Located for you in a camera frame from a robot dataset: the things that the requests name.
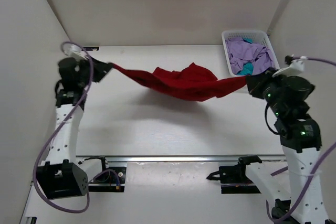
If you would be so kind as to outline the red t shirt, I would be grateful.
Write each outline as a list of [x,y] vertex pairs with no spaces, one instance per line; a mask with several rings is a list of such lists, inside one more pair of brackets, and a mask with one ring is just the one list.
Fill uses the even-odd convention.
[[210,70],[190,64],[181,71],[168,71],[157,67],[150,73],[113,65],[123,75],[138,84],[185,101],[203,102],[211,98],[222,98],[246,85],[246,77],[219,80]]

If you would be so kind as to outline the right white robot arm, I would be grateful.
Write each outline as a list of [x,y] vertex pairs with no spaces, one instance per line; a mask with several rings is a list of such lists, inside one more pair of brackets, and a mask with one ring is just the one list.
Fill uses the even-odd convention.
[[327,154],[321,154],[322,140],[317,122],[308,114],[306,98],[315,86],[299,76],[276,76],[267,70],[247,76],[248,92],[267,102],[276,117],[273,133],[287,161],[290,191],[286,191],[265,172],[262,162],[242,164],[236,177],[251,180],[266,198],[266,211],[272,223],[332,223],[325,209],[319,166]]

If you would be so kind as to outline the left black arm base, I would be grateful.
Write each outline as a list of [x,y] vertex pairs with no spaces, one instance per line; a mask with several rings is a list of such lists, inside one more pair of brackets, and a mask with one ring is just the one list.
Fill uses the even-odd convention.
[[95,193],[123,193],[127,175],[126,166],[111,166],[104,156],[84,158],[83,161],[99,160],[102,166],[102,174],[95,177],[89,183],[89,192]]

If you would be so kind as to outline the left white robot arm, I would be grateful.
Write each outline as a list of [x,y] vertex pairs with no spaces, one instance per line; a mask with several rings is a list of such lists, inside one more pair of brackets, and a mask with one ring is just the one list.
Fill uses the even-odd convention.
[[104,157],[78,159],[76,146],[86,88],[100,82],[112,68],[112,63],[95,59],[69,57],[58,62],[61,78],[55,85],[57,132],[51,137],[45,160],[36,170],[37,182],[48,199],[84,196],[93,178],[105,182],[110,176]]

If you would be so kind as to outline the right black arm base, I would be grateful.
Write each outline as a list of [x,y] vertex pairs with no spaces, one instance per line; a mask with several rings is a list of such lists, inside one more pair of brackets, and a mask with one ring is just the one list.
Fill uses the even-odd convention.
[[220,166],[206,179],[220,181],[221,194],[260,194],[257,186],[246,176],[246,167],[252,163],[261,164],[262,160],[257,155],[239,157],[236,165]]

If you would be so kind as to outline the black label sticker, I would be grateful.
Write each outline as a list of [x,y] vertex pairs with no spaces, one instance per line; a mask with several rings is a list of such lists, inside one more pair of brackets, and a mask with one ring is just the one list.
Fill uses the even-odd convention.
[[98,51],[100,47],[86,47],[86,51]]

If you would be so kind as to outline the teal t shirt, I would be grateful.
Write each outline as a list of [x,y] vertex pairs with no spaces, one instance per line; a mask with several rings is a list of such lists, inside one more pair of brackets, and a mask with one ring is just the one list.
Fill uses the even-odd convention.
[[237,72],[238,76],[251,76],[253,74],[254,65],[251,62],[248,62],[243,65],[241,71]]

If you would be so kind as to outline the purple t shirt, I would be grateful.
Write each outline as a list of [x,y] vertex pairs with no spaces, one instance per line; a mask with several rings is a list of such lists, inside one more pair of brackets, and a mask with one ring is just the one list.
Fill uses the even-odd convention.
[[243,65],[251,62],[254,65],[252,75],[263,73],[268,68],[275,68],[274,54],[259,43],[249,43],[241,37],[225,40],[232,73],[237,75]]

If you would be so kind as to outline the white plastic basket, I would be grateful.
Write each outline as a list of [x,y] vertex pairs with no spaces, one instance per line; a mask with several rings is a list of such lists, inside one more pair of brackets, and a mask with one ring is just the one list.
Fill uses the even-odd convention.
[[224,53],[233,77],[256,75],[269,67],[279,68],[268,35],[261,30],[226,30],[222,32]]

